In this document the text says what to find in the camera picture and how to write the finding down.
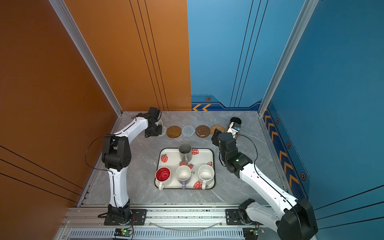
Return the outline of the red interior white mug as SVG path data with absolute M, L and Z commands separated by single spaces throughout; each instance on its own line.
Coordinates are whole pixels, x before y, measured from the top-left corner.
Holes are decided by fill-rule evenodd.
M 158 189 L 161 191 L 171 181 L 172 173 L 167 167 L 159 168 L 155 173 L 155 181 L 158 184 Z

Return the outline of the light brown wooden coaster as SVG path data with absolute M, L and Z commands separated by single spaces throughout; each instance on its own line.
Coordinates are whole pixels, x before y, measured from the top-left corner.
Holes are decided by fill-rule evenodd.
M 175 139 L 182 134 L 182 129 L 179 126 L 171 126 L 167 129 L 167 136 L 169 138 Z

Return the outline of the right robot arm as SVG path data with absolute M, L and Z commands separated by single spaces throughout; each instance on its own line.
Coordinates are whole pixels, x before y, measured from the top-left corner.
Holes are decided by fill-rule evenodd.
M 254 161 L 238 151 L 231 133 L 215 130 L 212 142 L 219 147 L 227 170 L 250 185 L 267 201 L 263 207 L 248 199 L 239 206 L 244 222 L 257 222 L 275 231 L 282 240 L 311 240 L 318 232 L 314 209 L 306 200 L 298 200 L 270 180 Z

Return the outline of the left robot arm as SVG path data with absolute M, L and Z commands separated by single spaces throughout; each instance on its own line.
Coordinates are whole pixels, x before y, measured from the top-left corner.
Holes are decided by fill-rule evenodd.
M 102 162 L 109 174 L 111 190 L 104 225 L 126 225 L 133 219 L 127 192 L 127 170 L 132 160 L 130 144 L 141 132 L 145 132 L 146 138 L 159 136 L 163 130 L 158 124 L 160 118 L 139 113 L 120 131 L 104 136 Z

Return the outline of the tan rattan coaster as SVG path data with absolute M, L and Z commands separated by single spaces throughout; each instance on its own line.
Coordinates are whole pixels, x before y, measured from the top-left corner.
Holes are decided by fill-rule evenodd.
M 225 132 L 227 131 L 227 130 L 226 130 L 223 126 L 221 126 L 221 125 L 214 125 L 214 126 L 212 126 L 212 127 L 210 128 L 210 132 L 211 132 L 212 135 L 215 133 L 215 130 L 218 130 L 218 131 L 220 131 L 220 132 L 222 132 L 222 133 L 225 133 Z

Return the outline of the blue grey woven coaster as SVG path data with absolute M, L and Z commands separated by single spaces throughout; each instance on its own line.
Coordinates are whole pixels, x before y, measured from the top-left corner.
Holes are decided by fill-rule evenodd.
M 184 137 L 190 138 L 195 134 L 196 134 L 196 129 L 191 125 L 185 126 L 182 129 L 182 135 Z

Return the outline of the grey mug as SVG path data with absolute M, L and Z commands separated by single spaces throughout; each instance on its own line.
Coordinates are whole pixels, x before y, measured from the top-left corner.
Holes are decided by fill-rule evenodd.
M 179 154 L 181 161 L 188 165 L 193 158 L 192 146 L 189 143 L 182 143 L 179 146 Z

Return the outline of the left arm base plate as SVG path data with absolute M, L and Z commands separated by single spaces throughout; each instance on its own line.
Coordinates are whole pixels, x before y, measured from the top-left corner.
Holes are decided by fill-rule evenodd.
M 128 220 L 119 219 L 113 217 L 111 214 L 107 214 L 104 225 L 105 226 L 143 226 L 147 217 L 146 209 L 133 209 L 131 210 L 131 216 Z

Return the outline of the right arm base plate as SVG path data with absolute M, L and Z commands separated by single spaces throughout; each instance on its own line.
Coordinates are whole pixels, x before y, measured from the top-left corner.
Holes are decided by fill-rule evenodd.
M 239 209 L 226 209 L 226 224 L 228 226 L 246 225 L 242 220 Z

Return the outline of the dark brown worn coaster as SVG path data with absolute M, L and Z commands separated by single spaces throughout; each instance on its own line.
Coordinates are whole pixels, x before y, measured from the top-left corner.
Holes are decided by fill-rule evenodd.
M 196 128 L 195 133 L 200 138 L 206 138 L 211 134 L 211 129 L 208 126 L 200 125 Z

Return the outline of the black mug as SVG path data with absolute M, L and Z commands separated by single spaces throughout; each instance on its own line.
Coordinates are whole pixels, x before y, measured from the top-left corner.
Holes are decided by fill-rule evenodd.
M 230 119 L 230 122 L 231 123 L 236 123 L 238 125 L 241 125 L 242 124 L 242 120 L 240 118 L 237 118 L 237 117 L 233 117 Z

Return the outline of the light blue mug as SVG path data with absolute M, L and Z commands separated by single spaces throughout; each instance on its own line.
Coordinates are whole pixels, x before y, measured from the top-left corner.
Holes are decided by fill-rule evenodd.
M 158 120 L 158 121 L 156 122 L 156 124 L 157 124 L 157 126 L 159 126 L 159 127 L 163 127 L 163 121 L 162 121 L 162 120 Z

